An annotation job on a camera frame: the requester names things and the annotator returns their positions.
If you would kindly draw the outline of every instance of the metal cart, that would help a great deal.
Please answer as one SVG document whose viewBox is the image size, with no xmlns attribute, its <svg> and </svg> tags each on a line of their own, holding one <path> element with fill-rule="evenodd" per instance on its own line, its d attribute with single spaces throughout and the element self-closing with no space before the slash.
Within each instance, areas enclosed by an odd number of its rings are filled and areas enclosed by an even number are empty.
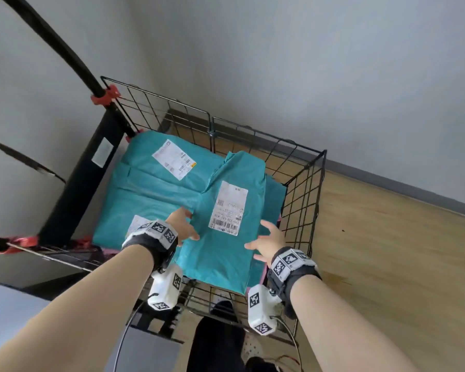
<svg viewBox="0 0 465 372">
<path fill-rule="evenodd" d="M 177 135 L 221 156 L 225 156 L 228 151 L 244 150 L 263 159 L 266 172 L 286 187 L 278 226 L 285 233 L 287 245 L 303 250 L 308 256 L 312 255 L 327 150 L 311 149 L 241 123 L 213 117 L 209 112 L 177 99 L 111 78 L 102 77 L 106 85 L 104 89 L 79 57 L 25 0 L 4 1 L 64 58 L 90 89 L 93 103 L 104 106 L 106 111 L 38 236 L 0 239 L 0 251 L 19 249 L 85 272 L 93 271 L 105 262 L 107 256 L 99 247 L 90 244 L 89 240 L 73 241 L 72 235 L 124 135 L 130 139 L 137 133 L 151 129 Z M 113 148 L 103 167 L 99 167 L 93 162 L 93 156 L 104 139 Z M 29 165 L 38 171 L 45 171 L 43 166 Z M 240 319 L 240 323 L 234 323 L 209 313 L 213 292 L 214 287 L 189 279 L 177 307 L 161 314 L 143 306 L 138 325 L 147 330 L 152 319 L 160 318 L 164 325 L 159 334 L 170 338 L 180 313 L 186 309 L 249 330 L 246 298 L 238 294 L 234 296 L 236 315 Z M 298 321 L 287 319 L 283 314 L 282 318 L 293 335 L 296 335 Z M 279 329 L 271 337 L 292 344 L 284 329 Z"/>
</svg>

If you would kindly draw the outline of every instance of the forearm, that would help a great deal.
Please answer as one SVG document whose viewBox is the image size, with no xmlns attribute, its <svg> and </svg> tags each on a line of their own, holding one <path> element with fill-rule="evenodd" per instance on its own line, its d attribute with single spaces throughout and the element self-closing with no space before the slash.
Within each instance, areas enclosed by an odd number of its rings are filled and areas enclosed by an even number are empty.
<svg viewBox="0 0 465 372">
<path fill-rule="evenodd" d="M 131 245 L 53 300 L 0 349 L 0 371 L 103 370 L 153 269 Z"/>
<path fill-rule="evenodd" d="M 291 303 L 324 372 L 416 371 L 395 344 L 317 277 L 298 279 Z"/>
</svg>

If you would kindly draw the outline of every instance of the package stack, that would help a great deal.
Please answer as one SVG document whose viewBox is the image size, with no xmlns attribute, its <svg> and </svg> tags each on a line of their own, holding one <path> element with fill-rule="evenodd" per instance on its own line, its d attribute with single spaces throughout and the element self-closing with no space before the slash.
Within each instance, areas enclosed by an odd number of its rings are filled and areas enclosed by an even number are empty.
<svg viewBox="0 0 465 372">
<path fill-rule="evenodd" d="M 140 225 L 184 206 L 199 241 L 186 240 L 174 262 L 192 279 L 241 294 L 258 284 L 264 263 L 244 244 L 276 223 L 285 187 L 265 162 L 244 151 L 226 158 L 179 137 L 147 131 L 131 140 L 116 165 L 93 243 L 119 250 Z"/>
</svg>

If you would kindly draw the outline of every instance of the black pants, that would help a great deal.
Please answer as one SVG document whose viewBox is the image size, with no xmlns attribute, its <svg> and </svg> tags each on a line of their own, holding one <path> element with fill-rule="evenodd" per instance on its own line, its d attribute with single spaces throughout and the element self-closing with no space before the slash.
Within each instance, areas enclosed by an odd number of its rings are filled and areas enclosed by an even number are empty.
<svg viewBox="0 0 465 372">
<path fill-rule="evenodd" d="M 221 301 L 211 310 L 211 314 L 223 319 L 238 322 L 230 301 Z M 245 331 L 204 317 L 196 327 L 187 372 L 271 372 L 276 371 L 272 363 L 261 358 L 251 358 L 247 366 L 241 359 Z"/>
</svg>

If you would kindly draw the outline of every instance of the barcode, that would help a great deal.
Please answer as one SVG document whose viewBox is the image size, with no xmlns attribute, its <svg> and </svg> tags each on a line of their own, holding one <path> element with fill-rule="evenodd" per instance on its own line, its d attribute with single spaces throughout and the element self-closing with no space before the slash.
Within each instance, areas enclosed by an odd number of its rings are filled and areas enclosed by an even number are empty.
<svg viewBox="0 0 465 372">
<path fill-rule="evenodd" d="M 227 228 L 227 229 L 230 229 L 230 230 L 233 230 L 233 231 L 236 231 L 237 230 L 237 226 L 232 224 L 232 223 L 229 223 L 229 222 L 226 222 L 226 221 L 221 221 L 219 219 L 213 219 L 212 220 L 212 224 L 213 225 L 217 225 L 217 226 L 221 226 L 221 227 L 224 227 L 224 228 Z"/>
</svg>

